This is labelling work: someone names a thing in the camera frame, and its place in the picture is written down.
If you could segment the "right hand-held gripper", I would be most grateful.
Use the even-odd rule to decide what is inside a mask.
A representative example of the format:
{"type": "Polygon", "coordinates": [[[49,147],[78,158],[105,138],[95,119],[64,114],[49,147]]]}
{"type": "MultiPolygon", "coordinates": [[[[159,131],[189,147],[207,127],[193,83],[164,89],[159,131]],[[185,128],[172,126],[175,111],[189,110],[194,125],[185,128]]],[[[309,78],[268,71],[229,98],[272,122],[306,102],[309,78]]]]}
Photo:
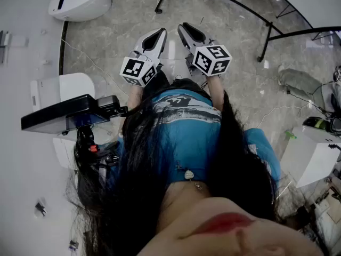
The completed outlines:
{"type": "Polygon", "coordinates": [[[226,73],[232,55],[224,45],[206,35],[194,25],[184,22],[177,28],[189,55],[185,58],[191,76],[203,74],[208,77],[226,73]]]}

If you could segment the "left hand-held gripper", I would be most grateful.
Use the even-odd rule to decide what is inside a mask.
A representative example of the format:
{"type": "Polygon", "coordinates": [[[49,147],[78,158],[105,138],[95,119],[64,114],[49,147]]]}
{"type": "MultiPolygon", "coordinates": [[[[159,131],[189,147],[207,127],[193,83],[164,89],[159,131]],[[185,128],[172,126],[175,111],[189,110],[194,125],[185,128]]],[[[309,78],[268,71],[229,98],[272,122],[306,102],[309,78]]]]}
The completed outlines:
{"type": "Polygon", "coordinates": [[[142,35],[134,50],[124,57],[120,76],[129,84],[146,87],[160,71],[160,55],[167,39],[167,30],[158,28],[142,35]]]}

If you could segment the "person's left forearm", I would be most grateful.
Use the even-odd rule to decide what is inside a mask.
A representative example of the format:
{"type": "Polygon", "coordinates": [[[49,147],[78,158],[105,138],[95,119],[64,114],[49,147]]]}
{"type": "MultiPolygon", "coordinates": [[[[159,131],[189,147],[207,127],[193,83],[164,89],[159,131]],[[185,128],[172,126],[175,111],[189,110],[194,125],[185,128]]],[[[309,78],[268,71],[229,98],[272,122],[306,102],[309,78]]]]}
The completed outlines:
{"type": "Polygon", "coordinates": [[[127,107],[129,110],[136,108],[141,103],[141,98],[143,95],[143,88],[131,85],[130,93],[128,96],[127,107]]]}

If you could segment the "person's right forearm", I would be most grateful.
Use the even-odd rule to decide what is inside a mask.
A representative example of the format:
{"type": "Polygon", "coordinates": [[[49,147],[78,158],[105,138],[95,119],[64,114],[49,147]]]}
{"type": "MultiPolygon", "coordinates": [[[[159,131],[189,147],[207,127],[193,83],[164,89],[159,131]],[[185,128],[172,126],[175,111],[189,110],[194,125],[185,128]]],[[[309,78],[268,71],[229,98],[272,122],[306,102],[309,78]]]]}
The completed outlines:
{"type": "Polygon", "coordinates": [[[223,111],[224,90],[219,76],[207,76],[206,81],[213,106],[219,111],[223,111]]]}

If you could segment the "person's black trousers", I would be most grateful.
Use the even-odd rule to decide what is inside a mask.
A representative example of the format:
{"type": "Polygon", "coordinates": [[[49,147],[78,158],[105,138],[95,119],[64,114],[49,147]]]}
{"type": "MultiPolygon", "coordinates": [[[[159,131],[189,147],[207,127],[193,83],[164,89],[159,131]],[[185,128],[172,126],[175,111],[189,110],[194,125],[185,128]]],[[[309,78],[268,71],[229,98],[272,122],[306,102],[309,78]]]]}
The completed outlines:
{"type": "Polygon", "coordinates": [[[165,73],[162,70],[160,70],[158,71],[157,74],[154,75],[151,81],[144,88],[143,96],[149,97],[169,86],[170,86],[170,83],[165,73]]]}

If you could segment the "white oval toilet appliance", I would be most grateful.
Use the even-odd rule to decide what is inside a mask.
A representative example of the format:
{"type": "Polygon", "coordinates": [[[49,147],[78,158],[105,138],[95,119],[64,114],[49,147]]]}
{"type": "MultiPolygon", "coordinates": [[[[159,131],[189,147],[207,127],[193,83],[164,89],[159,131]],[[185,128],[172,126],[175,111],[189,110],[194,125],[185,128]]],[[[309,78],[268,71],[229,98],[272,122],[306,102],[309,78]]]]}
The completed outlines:
{"type": "Polygon", "coordinates": [[[83,22],[104,15],[111,7],[111,0],[51,0],[48,13],[56,19],[83,22]]]}

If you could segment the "white boxy appliance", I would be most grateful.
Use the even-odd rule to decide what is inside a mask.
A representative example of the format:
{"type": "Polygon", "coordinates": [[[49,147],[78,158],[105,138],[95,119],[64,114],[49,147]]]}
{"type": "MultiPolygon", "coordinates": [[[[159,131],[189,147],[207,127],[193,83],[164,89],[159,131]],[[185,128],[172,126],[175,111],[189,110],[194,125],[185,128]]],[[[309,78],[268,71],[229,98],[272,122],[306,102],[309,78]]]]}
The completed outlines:
{"type": "Polygon", "coordinates": [[[107,92],[107,81],[100,75],[72,73],[58,77],[31,81],[30,93],[33,111],[63,102],[84,94],[94,99],[102,98],[107,92]]]}

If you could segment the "person's blue printed shirt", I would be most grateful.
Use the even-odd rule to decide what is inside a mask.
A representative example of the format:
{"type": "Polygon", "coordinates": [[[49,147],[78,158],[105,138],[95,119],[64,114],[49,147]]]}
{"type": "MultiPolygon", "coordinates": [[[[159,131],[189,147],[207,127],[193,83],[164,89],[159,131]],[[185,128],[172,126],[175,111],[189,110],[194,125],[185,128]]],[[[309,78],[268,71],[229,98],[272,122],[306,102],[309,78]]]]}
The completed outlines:
{"type": "Polygon", "coordinates": [[[227,95],[219,110],[195,91],[160,91],[128,113],[118,140],[121,158],[110,181],[116,189],[161,190],[185,181],[189,170],[214,197],[276,190],[271,146],[261,130],[242,128],[227,95]]]}

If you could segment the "black tablet screen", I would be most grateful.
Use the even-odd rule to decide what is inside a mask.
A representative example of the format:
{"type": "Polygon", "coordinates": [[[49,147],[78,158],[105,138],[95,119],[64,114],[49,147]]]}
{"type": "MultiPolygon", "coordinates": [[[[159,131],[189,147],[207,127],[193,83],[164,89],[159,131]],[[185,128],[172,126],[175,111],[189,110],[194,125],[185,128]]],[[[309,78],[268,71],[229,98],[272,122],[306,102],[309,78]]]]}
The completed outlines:
{"type": "Polygon", "coordinates": [[[70,131],[109,122],[111,118],[128,112],[115,95],[94,99],[89,94],[81,95],[21,118],[23,131],[63,134],[70,131]]]}

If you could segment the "black green headset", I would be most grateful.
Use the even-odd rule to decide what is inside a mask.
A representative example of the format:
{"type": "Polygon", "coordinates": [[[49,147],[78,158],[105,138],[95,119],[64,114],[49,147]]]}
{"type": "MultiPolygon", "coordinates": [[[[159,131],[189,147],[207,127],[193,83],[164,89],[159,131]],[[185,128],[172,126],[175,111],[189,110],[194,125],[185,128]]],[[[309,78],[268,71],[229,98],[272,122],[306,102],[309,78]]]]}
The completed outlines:
{"type": "Polygon", "coordinates": [[[303,122],[303,125],[330,132],[330,122],[320,117],[308,117],[303,122]]]}

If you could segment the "white cabinet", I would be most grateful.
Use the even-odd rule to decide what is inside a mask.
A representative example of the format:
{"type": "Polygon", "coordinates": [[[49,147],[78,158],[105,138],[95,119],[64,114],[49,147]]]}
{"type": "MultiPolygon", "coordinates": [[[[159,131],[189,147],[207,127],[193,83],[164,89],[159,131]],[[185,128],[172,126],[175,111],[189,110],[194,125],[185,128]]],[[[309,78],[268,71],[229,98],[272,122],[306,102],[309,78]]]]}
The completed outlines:
{"type": "Polygon", "coordinates": [[[333,170],[340,154],[341,139],[326,131],[308,126],[297,126],[292,130],[280,165],[285,174],[300,188],[327,177],[333,170]]]}

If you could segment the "grey wall shelf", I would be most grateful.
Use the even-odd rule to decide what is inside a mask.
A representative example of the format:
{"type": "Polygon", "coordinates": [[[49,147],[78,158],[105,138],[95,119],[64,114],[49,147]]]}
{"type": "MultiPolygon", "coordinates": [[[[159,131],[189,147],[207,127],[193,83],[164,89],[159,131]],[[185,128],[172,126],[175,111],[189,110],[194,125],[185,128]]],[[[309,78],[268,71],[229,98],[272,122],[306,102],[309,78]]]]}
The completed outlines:
{"type": "Polygon", "coordinates": [[[13,35],[9,31],[0,30],[0,65],[2,65],[8,57],[11,47],[27,47],[28,38],[21,35],[13,35]]]}

